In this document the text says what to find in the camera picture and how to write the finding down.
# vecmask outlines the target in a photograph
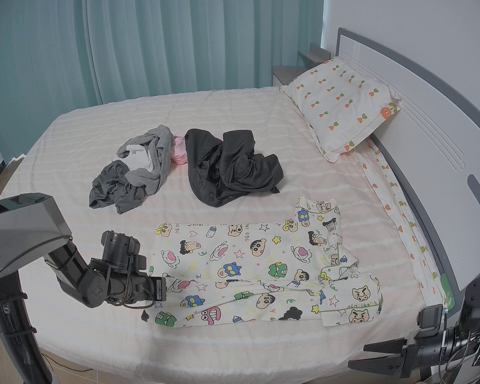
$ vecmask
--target white wall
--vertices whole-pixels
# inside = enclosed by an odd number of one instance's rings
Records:
[[[407,56],[480,109],[480,1],[325,0],[322,47],[332,56],[339,27]]]

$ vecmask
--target white pillow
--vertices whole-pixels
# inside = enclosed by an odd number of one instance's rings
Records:
[[[339,57],[302,73],[285,92],[332,163],[400,109],[387,85],[356,72]]]

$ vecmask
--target curtain fold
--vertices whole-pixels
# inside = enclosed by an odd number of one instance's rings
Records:
[[[323,0],[0,2],[0,152],[60,114],[170,93],[262,87],[320,44]]]

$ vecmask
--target white headboard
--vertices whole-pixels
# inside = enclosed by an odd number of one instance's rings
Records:
[[[336,55],[402,98],[402,109],[372,139],[449,280],[455,313],[465,286],[480,274],[480,111],[427,69],[343,28]],[[452,70],[466,71],[454,63]]]

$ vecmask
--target bed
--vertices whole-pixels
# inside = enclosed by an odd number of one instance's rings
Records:
[[[346,34],[342,53],[339,33],[338,54],[365,63],[359,60],[360,43],[350,47],[349,40],[355,37]],[[369,60],[368,68],[375,68]],[[387,76],[382,79],[392,82]],[[335,198],[342,212],[343,244],[360,260],[360,271],[370,271],[381,281],[384,306],[375,321],[328,328],[320,320],[305,320],[170,329],[144,323],[138,311],[107,304],[83,307],[60,290],[50,268],[37,260],[24,267],[20,277],[39,345],[82,365],[156,382],[293,384],[345,372],[347,361],[359,356],[364,344],[406,336],[426,305],[419,286],[422,277],[414,273],[398,225],[364,172],[365,167],[384,172],[377,160],[383,164],[387,160],[376,153],[375,142],[392,147],[387,136],[396,120],[373,141],[363,142],[332,164],[322,157],[304,117],[279,87],[145,97],[61,115],[27,154],[2,197],[25,192],[54,196],[87,261],[100,257],[100,237],[107,229],[136,237],[141,253],[150,257],[152,229],[159,223],[282,222],[299,196]],[[90,209],[91,182],[115,150],[160,123],[175,135],[184,135],[189,128],[214,135],[252,130],[256,151],[279,158],[285,174],[278,185],[281,192],[251,194],[212,208],[193,195],[187,166],[172,164],[165,185],[142,206],[121,216],[113,206]],[[378,141],[382,135],[384,142]],[[389,151],[382,150],[387,156]],[[398,167],[391,157],[389,163]],[[402,170],[408,175],[405,166]],[[387,182],[378,187],[390,193]],[[421,227],[415,227],[417,239],[426,245],[429,237],[424,238]],[[434,261],[434,255],[428,263],[439,274],[447,269]]]

